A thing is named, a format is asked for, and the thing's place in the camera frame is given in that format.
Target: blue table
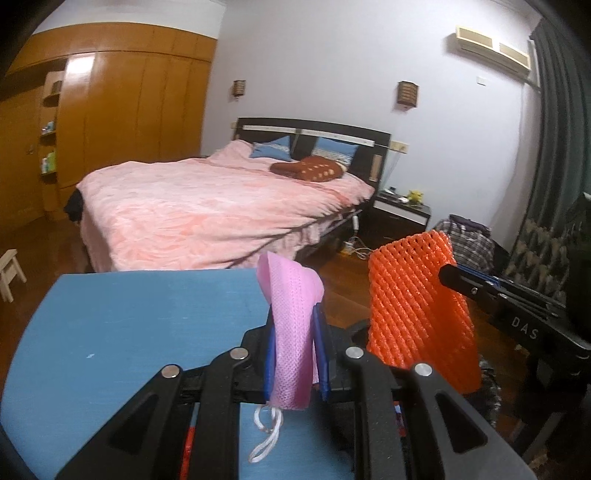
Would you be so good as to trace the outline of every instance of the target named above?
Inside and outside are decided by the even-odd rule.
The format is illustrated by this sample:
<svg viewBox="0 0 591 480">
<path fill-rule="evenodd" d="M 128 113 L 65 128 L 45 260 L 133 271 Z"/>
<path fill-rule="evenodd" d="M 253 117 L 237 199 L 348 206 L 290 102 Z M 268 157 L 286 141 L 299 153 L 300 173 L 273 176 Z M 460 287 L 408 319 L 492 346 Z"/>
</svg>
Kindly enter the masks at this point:
<svg viewBox="0 0 591 480">
<path fill-rule="evenodd" d="M 263 325 L 254 270 L 64 275 L 31 319 L 4 388 L 0 422 L 39 480 L 50 480 L 163 365 L 208 364 Z M 352 479 L 313 403 L 288 411 L 262 462 L 265 435 L 241 407 L 240 479 Z"/>
</svg>

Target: yellow plush toy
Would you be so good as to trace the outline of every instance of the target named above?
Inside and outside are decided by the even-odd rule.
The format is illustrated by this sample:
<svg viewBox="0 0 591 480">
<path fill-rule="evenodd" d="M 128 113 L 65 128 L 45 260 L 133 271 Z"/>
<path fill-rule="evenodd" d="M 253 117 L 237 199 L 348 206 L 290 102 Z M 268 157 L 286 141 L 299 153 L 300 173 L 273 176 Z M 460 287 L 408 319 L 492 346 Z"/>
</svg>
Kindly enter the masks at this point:
<svg viewBox="0 0 591 480">
<path fill-rule="evenodd" d="M 407 195 L 407 199 L 413 205 L 418 205 L 423 202 L 423 193 L 418 190 L 410 190 Z"/>
</svg>

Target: small wooden stool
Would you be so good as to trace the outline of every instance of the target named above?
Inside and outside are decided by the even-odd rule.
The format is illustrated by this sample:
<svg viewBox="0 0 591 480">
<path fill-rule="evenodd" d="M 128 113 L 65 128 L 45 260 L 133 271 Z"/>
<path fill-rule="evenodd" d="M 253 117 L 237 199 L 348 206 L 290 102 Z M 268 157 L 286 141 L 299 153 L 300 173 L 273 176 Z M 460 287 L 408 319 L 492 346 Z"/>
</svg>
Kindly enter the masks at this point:
<svg viewBox="0 0 591 480">
<path fill-rule="evenodd" d="M 0 258 L 0 294 L 2 294 L 2 300 L 12 302 L 12 292 L 10 291 L 10 282 L 14 277 L 18 275 L 18 278 L 23 283 L 27 281 L 25 274 L 22 272 L 21 266 L 17 260 L 17 250 L 12 248 Z"/>
</svg>

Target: brown pillow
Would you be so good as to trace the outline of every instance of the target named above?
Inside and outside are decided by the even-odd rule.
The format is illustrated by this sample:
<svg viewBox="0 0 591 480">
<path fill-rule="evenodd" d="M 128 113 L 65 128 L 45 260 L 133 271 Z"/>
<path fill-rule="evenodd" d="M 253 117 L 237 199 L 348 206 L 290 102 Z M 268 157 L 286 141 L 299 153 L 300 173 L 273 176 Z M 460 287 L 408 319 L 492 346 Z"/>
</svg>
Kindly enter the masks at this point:
<svg viewBox="0 0 591 480">
<path fill-rule="evenodd" d="M 324 157 L 306 157 L 297 162 L 279 162 L 271 164 L 271 173 L 305 181 L 329 181 L 343 176 L 343 167 L 334 160 Z"/>
</svg>

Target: orange mesh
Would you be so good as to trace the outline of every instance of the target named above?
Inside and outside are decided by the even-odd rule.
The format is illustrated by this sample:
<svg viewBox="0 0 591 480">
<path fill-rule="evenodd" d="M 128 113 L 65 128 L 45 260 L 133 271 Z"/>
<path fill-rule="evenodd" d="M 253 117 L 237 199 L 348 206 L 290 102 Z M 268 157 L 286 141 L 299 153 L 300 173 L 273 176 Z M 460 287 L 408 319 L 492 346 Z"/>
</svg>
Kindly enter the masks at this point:
<svg viewBox="0 0 591 480">
<path fill-rule="evenodd" d="M 418 233 L 369 258 L 368 350 L 393 367 L 432 365 L 458 392 L 480 388 L 474 325 L 464 297 L 439 282 L 456 264 L 445 233 Z"/>
</svg>

